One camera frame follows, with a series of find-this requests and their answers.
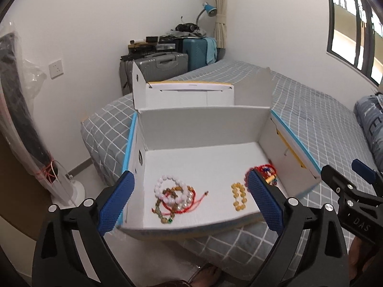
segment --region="cloth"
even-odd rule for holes
[[[195,30],[194,32],[181,32],[176,30],[170,30],[166,32],[166,35],[171,35],[175,38],[186,38],[186,37],[194,37],[194,38],[203,38],[206,36],[206,31],[204,29]]]
[[[211,65],[217,61],[217,41],[214,38],[204,38],[208,43],[206,64]]]

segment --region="red string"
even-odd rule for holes
[[[49,181],[49,183],[52,184],[53,181],[56,179],[56,176],[49,172],[49,169],[51,169],[52,172],[54,173],[53,162],[54,162],[54,160],[51,160],[51,162],[47,166],[40,169],[40,171],[36,173],[36,177],[42,175],[44,178],[46,178]]]
[[[191,204],[188,206],[188,207],[186,207],[186,208],[184,208],[183,210],[177,210],[177,211],[175,211],[174,212],[174,214],[184,214],[184,213],[186,213],[186,212],[193,212],[194,210],[196,210],[197,209],[197,207],[200,205],[200,203],[201,203],[201,201],[203,200],[203,198],[208,194],[208,191],[207,192],[205,192],[203,195],[202,195],[202,197],[199,199],[199,200],[195,200],[195,197],[196,197],[196,193],[195,193],[195,191],[194,190],[192,190],[191,191],[191,193],[192,193],[192,202],[191,202]],[[169,196],[170,195],[170,192],[167,192],[166,194],[165,194],[165,196],[167,197],[167,196]],[[164,203],[163,201],[162,201],[162,205],[170,212],[172,209],[166,204],[166,203]],[[170,213],[162,213],[162,215],[163,216],[170,216],[172,213],[170,212]]]
[[[268,175],[267,175],[267,173],[263,170],[263,168],[270,168],[270,169],[272,170],[272,172],[274,173],[274,175],[276,176],[276,169],[275,169],[275,167],[272,166],[271,164],[263,164],[263,165],[260,165],[260,166],[252,167],[252,168],[250,168],[250,169],[246,172],[246,174],[245,174],[245,178],[244,178],[244,180],[245,180],[245,187],[248,186],[248,175],[249,175],[250,171],[252,171],[252,170],[254,170],[254,169],[256,169],[257,171],[259,171],[259,172],[262,174],[262,177],[263,177],[264,179],[267,179],[267,178],[268,178]]]

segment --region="bed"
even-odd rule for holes
[[[236,83],[256,74],[260,67],[242,61],[221,60],[188,72],[172,81]],[[311,89],[286,76],[271,72],[277,85],[273,110],[311,153],[318,166],[330,164],[355,183],[360,191],[375,194],[372,187],[351,170],[358,158],[376,169],[373,156],[354,113],[329,95]],[[135,110],[132,95],[126,95],[94,113],[81,124],[84,143],[99,176],[114,185],[121,175],[125,148]],[[331,203],[336,210],[338,197],[321,182],[300,199],[303,205],[321,207]],[[302,233],[287,277],[296,270],[308,232]],[[349,248],[353,235],[344,230]],[[277,239],[277,234],[258,222],[206,237],[185,239],[179,244],[234,277],[248,280],[261,266]]]

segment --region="baseboard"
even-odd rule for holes
[[[68,174],[74,177],[91,165],[92,165],[92,159],[89,158],[89,159],[83,161],[80,165],[74,167],[74,169],[69,171]]]

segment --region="white bead bracelet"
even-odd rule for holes
[[[182,195],[176,197],[176,199],[170,196],[166,197],[163,193],[166,190],[162,190],[162,183],[166,180],[173,180],[173,182],[175,182],[177,186],[181,187]],[[191,198],[192,194],[189,192],[188,186],[185,183],[183,183],[181,180],[179,180],[178,177],[172,176],[172,175],[167,175],[167,176],[163,175],[162,177],[160,177],[156,185],[154,186],[154,193],[156,195],[156,198],[162,200],[165,204],[169,204],[169,205],[174,205],[175,203],[181,204],[185,202],[187,203],[192,202],[192,198]]]

